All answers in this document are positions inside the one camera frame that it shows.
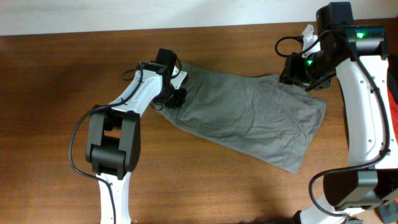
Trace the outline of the grey shorts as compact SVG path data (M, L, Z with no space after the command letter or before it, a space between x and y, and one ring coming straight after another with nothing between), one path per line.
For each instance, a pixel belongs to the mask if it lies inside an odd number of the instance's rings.
M242 77L185 63L181 108L160 113L176 127L297 173L327 103L278 75Z

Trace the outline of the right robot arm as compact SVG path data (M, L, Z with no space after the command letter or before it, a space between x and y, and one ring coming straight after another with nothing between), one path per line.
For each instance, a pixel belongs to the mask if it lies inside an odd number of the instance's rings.
M280 80L306 91L326 88L336 77L348 123L348 167L320 172L323 195L292 221L355 223L356 215L397 198L397 138L387 89L385 28L354 23L349 2L331 2L296 40L302 51L286 56Z

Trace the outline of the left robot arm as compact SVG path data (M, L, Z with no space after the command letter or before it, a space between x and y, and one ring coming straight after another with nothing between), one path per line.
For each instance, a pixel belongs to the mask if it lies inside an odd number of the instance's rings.
M98 179L101 223L130 223L129 181L141 153L141 116L148 106L179 108L188 78L177 54L159 49L155 60L141 62L120 96L90 115L86 160Z

